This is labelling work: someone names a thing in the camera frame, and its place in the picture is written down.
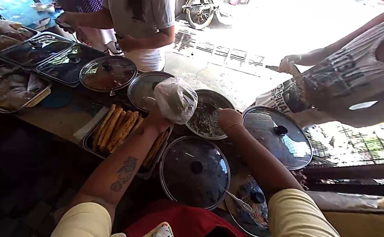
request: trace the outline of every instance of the customer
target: customer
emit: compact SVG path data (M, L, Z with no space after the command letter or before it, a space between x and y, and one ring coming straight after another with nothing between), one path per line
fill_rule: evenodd
M293 64L316 66L300 75ZM285 57L278 71L295 77L258 96L256 104L284 112L301 127L384 122L384 13L332 45Z
M103 8L101 0L59 0L59 4L67 12L92 13ZM109 50L107 44L116 40L113 29L102 30L83 26L79 26L76 30L76 38L81 43L102 52Z
M120 48L139 71L161 71L165 64L162 47L174 41L174 9L175 0L103 0L102 10L65 12L58 21L74 30L79 26L114 28Z
M220 127L240 150L269 200L271 234L274 237L339 236L291 173L244 128L241 115L231 109L220 109L219 115ZM155 107L135 134L88 178L73 198L71 208L60 220L52 237L109 237L116 205L154 140L168 126L168 121ZM246 236L210 211L167 199L150 204L143 213L136 223L124 231L127 236L151 237L155 232L163 232L164 235L159 236L164 237ZM133 216L134 213L123 218L132 219Z

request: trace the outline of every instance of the yellow sleeve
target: yellow sleeve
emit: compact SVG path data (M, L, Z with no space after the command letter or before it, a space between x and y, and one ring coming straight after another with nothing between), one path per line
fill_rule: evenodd
M268 204L268 227L273 237L339 237L305 192L284 189Z
M94 202L78 204L60 219L51 237L110 237L111 218L108 211Z

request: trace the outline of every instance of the bicycle wheel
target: bicycle wheel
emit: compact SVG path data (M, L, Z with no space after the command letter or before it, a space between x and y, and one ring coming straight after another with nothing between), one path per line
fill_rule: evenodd
M189 22L189 25L197 30L204 29L207 27L214 17L214 10L215 8L211 6L213 3L213 0L189 0L186 3L186 6L194 6L194 5L208 5L208 8L205 7L197 7L195 8L187 8L186 9L186 19Z

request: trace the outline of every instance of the metal grate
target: metal grate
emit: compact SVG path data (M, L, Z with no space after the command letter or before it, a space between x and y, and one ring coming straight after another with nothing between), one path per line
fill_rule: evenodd
M265 57L250 54L236 48L227 48L211 42L197 40L197 35L179 30L175 35L174 50L184 56L203 59L208 62L260 76Z
M339 122L306 131L315 157L312 165L384 164L384 123L354 128Z

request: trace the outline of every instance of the drain grate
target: drain grate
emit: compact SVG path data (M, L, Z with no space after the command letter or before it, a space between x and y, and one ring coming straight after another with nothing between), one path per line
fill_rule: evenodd
M264 68L263 56L210 42L201 42L197 38L195 33L179 30L175 35L173 48L184 56L204 59L213 64L260 76Z

